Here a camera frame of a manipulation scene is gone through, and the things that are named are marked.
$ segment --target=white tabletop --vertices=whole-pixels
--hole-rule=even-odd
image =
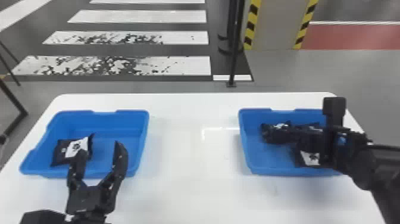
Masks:
[[[384,223],[371,194],[347,176],[258,176],[245,164],[238,123],[241,108],[321,108],[323,98],[332,96],[327,92],[59,96],[0,173],[0,223],[18,224],[26,211],[64,212],[65,180],[25,176],[18,170],[57,112],[123,109],[148,110],[149,130],[140,168],[136,176],[124,180],[108,222]],[[361,131],[349,113],[345,126]]]

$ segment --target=white line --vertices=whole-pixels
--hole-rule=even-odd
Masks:
[[[81,10],[69,23],[206,23],[205,10]]]
[[[205,0],[92,0],[91,4],[204,4]]]
[[[56,31],[48,45],[208,45],[207,31]]]
[[[209,56],[28,56],[12,71],[17,75],[39,76],[210,76],[211,64]]]
[[[0,11],[0,32],[33,13],[51,0],[22,0]]]
[[[312,25],[400,25],[400,21],[311,21]]]
[[[212,76],[214,81],[228,81],[228,74],[215,74]],[[252,81],[250,74],[237,74],[235,75],[235,81]]]

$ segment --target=hazard stripe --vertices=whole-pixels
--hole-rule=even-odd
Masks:
[[[310,0],[309,1],[307,8],[305,10],[304,17],[303,17],[301,27],[300,27],[300,31],[297,34],[295,45],[293,46],[293,49],[301,48],[301,45],[304,41],[305,34],[307,32],[307,28],[310,25],[311,19],[313,18],[313,14],[314,14],[315,8],[317,7],[318,1],[319,0]]]
[[[249,15],[247,19],[246,34],[245,34],[245,49],[251,50],[253,48],[255,28],[257,26],[258,14],[260,12],[262,0],[252,0]]]

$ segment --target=blue plastic tray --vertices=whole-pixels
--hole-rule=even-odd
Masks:
[[[279,111],[271,109],[242,109],[239,112],[240,137],[247,166],[251,172],[271,176],[332,176],[340,173],[332,169],[295,167],[290,146],[273,145],[263,141],[261,124],[276,125],[290,120],[294,125],[320,122],[325,125],[322,110],[297,109]]]
[[[28,153],[20,171],[26,175],[66,178],[68,165],[50,166],[57,141],[84,138],[94,133],[93,156],[86,164],[85,178],[104,178],[110,172],[115,141],[126,147],[129,155],[127,176],[133,176],[139,168],[148,122],[149,113],[143,110],[60,112],[53,117],[36,148]]]

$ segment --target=black pole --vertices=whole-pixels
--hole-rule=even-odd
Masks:
[[[228,14],[228,25],[227,25],[227,39],[229,47],[232,47],[233,32],[235,31],[236,11],[238,10],[238,0],[229,1],[229,14]]]
[[[239,50],[239,41],[240,36],[242,34],[242,23],[243,23],[243,14],[245,9],[245,0],[239,0],[239,6],[236,7],[236,20],[235,20],[235,29],[234,29],[234,37],[233,37],[233,51],[232,51],[232,64],[230,69],[229,81],[227,83],[227,87],[236,87],[235,84],[235,74],[236,74],[236,62],[238,60],[238,50]]]
[[[22,106],[21,102],[15,97],[15,95],[8,89],[7,85],[0,79],[0,89],[3,90],[4,94],[10,99],[12,104],[17,107],[20,114],[17,118],[11,122],[11,124],[6,128],[4,134],[0,136],[0,145],[4,144],[6,138],[10,136],[13,130],[17,127],[17,125],[28,115],[28,112]]]
[[[17,59],[17,57],[11,53],[11,51],[4,45],[3,42],[0,41],[0,46],[3,47],[4,51],[7,52],[7,54],[15,61],[15,63],[19,63],[19,60]]]
[[[3,58],[3,56],[0,54],[0,61],[3,63],[5,69],[7,69],[8,73],[10,74],[10,76],[12,77],[12,79],[14,80],[14,82],[17,84],[17,86],[21,86],[20,82],[18,81],[18,79],[16,78],[16,76],[14,75],[13,71],[11,70],[11,68],[8,66],[7,62],[5,61],[5,59]]]

